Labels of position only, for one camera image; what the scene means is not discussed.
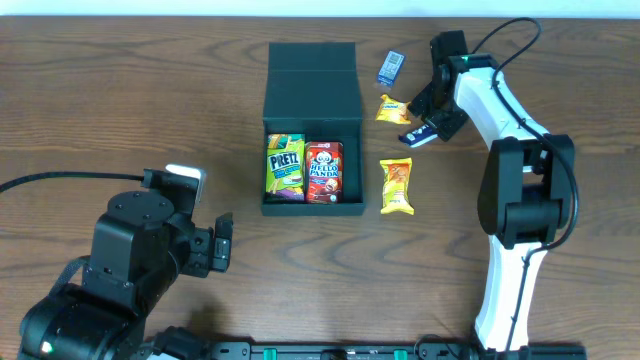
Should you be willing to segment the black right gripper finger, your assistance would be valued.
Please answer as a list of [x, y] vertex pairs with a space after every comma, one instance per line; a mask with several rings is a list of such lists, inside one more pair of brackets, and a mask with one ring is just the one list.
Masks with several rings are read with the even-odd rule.
[[422, 121], [444, 142], [448, 142], [468, 119], [462, 110], [435, 109], [422, 115]]
[[433, 83], [427, 84], [409, 103], [408, 111], [416, 118], [427, 119], [431, 116], [433, 103]]

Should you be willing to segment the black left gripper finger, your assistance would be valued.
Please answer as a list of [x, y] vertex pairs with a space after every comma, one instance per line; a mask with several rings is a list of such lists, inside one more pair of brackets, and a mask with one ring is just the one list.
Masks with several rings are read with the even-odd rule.
[[215, 237], [220, 239], [231, 239], [233, 236], [233, 213], [227, 212], [216, 219]]
[[210, 270], [225, 273], [230, 265], [230, 257], [231, 241], [216, 237], [212, 242]]

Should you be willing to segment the dark blue chocolate bar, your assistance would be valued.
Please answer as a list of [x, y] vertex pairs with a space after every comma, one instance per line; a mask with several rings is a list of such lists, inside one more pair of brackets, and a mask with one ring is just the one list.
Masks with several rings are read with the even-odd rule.
[[427, 124], [398, 136], [398, 140], [410, 148], [420, 147], [436, 139], [438, 134]]

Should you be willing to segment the green Pretz snack box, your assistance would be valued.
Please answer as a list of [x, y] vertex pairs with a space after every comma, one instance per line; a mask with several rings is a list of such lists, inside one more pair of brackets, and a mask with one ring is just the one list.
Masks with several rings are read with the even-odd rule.
[[269, 134], [266, 149], [266, 202], [304, 201], [303, 134]]

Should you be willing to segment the black gift box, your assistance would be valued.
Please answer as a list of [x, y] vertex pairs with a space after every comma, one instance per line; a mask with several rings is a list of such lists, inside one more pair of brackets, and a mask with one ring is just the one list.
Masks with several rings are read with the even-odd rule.
[[335, 205], [261, 199], [264, 216], [360, 216], [365, 210], [363, 109], [353, 42], [269, 44], [264, 134], [303, 134], [343, 145]]

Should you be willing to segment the red Hello Panda box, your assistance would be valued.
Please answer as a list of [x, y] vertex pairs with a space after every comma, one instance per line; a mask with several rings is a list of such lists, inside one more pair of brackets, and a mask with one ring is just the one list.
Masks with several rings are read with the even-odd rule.
[[342, 201], [343, 145], [340, 142], [308, 142], [305, 146], [308, 185], [306, 202], [336, 204]]

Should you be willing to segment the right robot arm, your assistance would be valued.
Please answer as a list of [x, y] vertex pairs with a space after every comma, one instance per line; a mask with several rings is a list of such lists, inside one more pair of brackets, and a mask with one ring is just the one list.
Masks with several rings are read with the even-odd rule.
[[469, 50], [463, 31], [430, 42], [432, 80], [409, 111], [443, 141], [472, 122], [489, 154], [477, 199], [490, 247], [485, 293], [467, 359], [531, 359], [528, 315], [546, 254], [575, 225], [575, 148], [533, 120], [504, 79], [502, 64]]

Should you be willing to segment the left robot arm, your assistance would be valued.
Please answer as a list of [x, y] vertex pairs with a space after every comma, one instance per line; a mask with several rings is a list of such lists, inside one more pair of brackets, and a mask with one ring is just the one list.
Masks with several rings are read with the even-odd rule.
[[233, 218], [194, 225], [189, 193], [114, 196], [98, 219], [91, 253], [68, 263], [20, 326], [21, 359], [127, 359], [143, 342], [146, 320], [181, 276], [227, 271]]

